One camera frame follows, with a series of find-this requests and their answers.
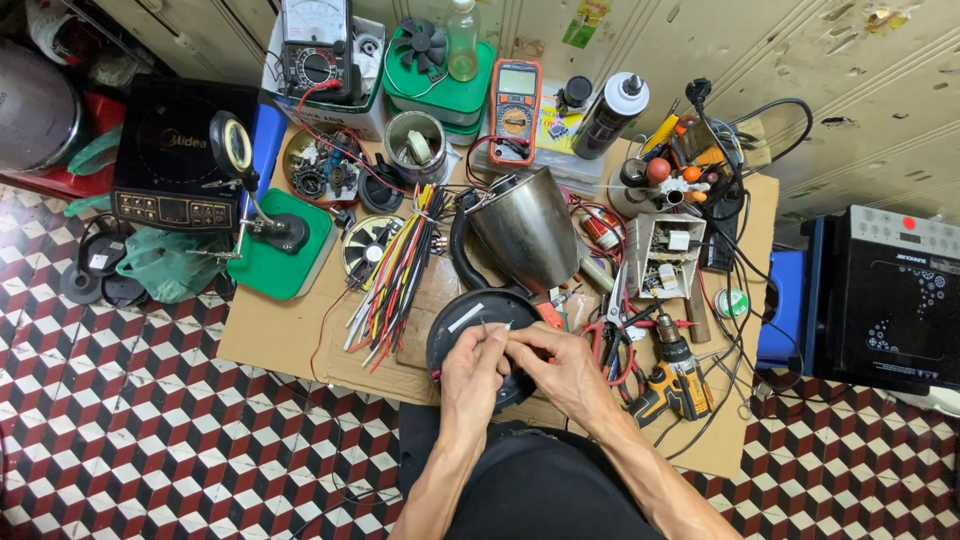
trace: checkered floor tile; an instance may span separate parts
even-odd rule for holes
[[[0,186],[0,538],[386,537],[396,403],[218,358],[228,297],[74,305],[64,208]],[[957,538],[956,422],[841,390],[754,400],[740,475],[684,477],[748,538]]]

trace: white tape strip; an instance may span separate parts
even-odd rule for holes
[[[463,317],[460,317],[459,319],[457,319],[455,323],[446,327],[446,331],[449,331],[451,333],[455,332],[458,328],[462,327],[464,323],[466,323],[466,321],[470,320],[470,318],[473,315],[476,315],[477,313],[479,313],[481,309],[483,309],[483,304],[477,304],[476,306],[471,308],[470,311],[464,313]]]

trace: paper box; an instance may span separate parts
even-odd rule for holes
[[[357,35],[369,33],[374,36],[383,37],[386,35],[386,27],[378,22],[367,20],[365,18],[353,17],[353,25]],[[274,31],[270,34],[270,52],[263,63],[263,78],[260,81],[260,87],[266,90],[270,97],[274,99],[277,106],[286,112],[295,123],[300,124],[297,118],[297,105],[300,98],[286,97],[284,91],[282,69],[279,65],[278,71],[272,71],[278,64],[277,59],[283,58],[283,17],[276,18]],[[301,114],[310,121],[311,126],[318,128],[345,126],[354,130],[358,135],[366,140],[382,141],[384,131],[387,128],[387,108],[383,97],[383,85],[380,83],[383,68],[376,82],[373,83],[373,92],[367,96],[367,103],[356,107],[346,107],[331,103],[321,103],[312,101],[307,97],[303,102]]]

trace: cardboard work surface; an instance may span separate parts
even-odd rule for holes
[[[287,141],[298,129],[293,125],[288,128],[281,147],[281,155]],[[622,161],[626,145],[626,140],[619,139],[608,152],[605,181]],[[383,152],[380,143],[364,141],[364,146],[370,155]],[[466,154],[466,149],[463,149],[462,154]],[[464,179],[464,162],[460,160],[451,182],[463,184]],[[276,168],[271,186],[290,190],[279,166]],[[751,191],[753,201],[749,223],[739,246],[757,268],[767,271],[773,242],[779,184],[775,179],[754,174],[746,180],[746,186]],[[597,200],[607,202],[606,190],[601,189]],[[366,215],[360,205],[353,208],[358,219]],[[409,212],[410,200],[406,199],[397,214],[407,217]],[[468,249],[474,265],[489,276],[491,283],[502,283],[502,278],[498,278],[495,272],[489,270],[493,264],[475,251]],[[362,294],[351,291],[344,295],[339,303],[337,302],[347,285],[347,272],[344,269],[341,254],[341,243],[338,239],[310,291],[293,300],[275,300],[240,285],[233,298],[229,319],[220,343],[219,355],[236,362],[329,382],[404,402],[437,404],[439,395],[422,367],[425,336],[429,332],[435,314],[455,297],[467,292],[456,278],[451,261],[440,257],[430,259],[427,272],[424,274],[423,282],[414,300],[407,331],[403,336],[404,350],[396,355],[387,356],[371,374],[368,369],[360,366],[369,353],[367,349],[352,354],[344,350],[344,342],[348,334],[346,322],[356,309]],[[717,291],[726,286],[726,276],[713,272],[704,272],[704,281],[708,297],[711,299]],[[747,282],[750,285],[754,305],[757,306],[757,310],[761,310],[766,283],[756,275],[749,275]],[[575,286],[578,283],[571,280],[569,284]],[[571,330],[576,332],[583,327],[587,314],[597,302],[595,298],[597,295],[590,289],[591,282],[586,277],[584,277],[584,284],[581,291],[586,294],[575,294],[566,306]],[[682,301],[667,302],[664,307],[675,318],[686,318]],[[731,346],[730,341],[712,318],[708,324],[712,340],[708,343],[690,343],[690,348],[696,355],[719,350],[726,351]],[[743,331],[744,350],[750,362],[753,362],[756,353],[759,329],[759,320],[752,317]],[[640,366],[645,373],[650,373],[656,363],[653,339],[648,336],[636,343],[635,348]],[[705,371],[712,362],[712,359],[705,360]],[[736,355],[730,355],[724,363],[732,369],[736,363]],[[747,381],[752,379],[752,374],[745,365],[740,366],[738,375]],[[720,404],[727,395],[730,378],[722,370],[713,369],[707,376],[707,382],[712,389],[714,401]],[[750,387],[744,384],[740,386],[744,396],[749,398]],[[716,476],[735,477],[739,471],[746,431],[746,420],[740,416],[744,411],[738,410],[742,404],[743,400],[734,389],[729,400],[719,410],[713,423],[700,440],[675,458],[672,463]],[[566,427],[582,432],[572,422],[568,423],[540,392],[521,405],[508,407],[496,419],[518,419],[531,424],[555,428]],[[645,428],[643,433],[649,440],[657,440],[675,419],[676,416],[673,413],[665,412],[656,422]],[[691,440],[705,421],[680,422],[664,437],[658,449],[664,455],[673,454]]]

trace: person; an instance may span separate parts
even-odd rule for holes
[[[491,424],[507,358],[595,442],[564,430]],[[585,339],[543,323],[509,332],[498,324],[472,327],[444,360],[441,386],[434,430],[421,414],[429,409],[400,407],[406,502],[393,540],[742,538],[643,437],[593,365]],[[405,452],[405,441],[408,449],[424,447],[423,456]]]

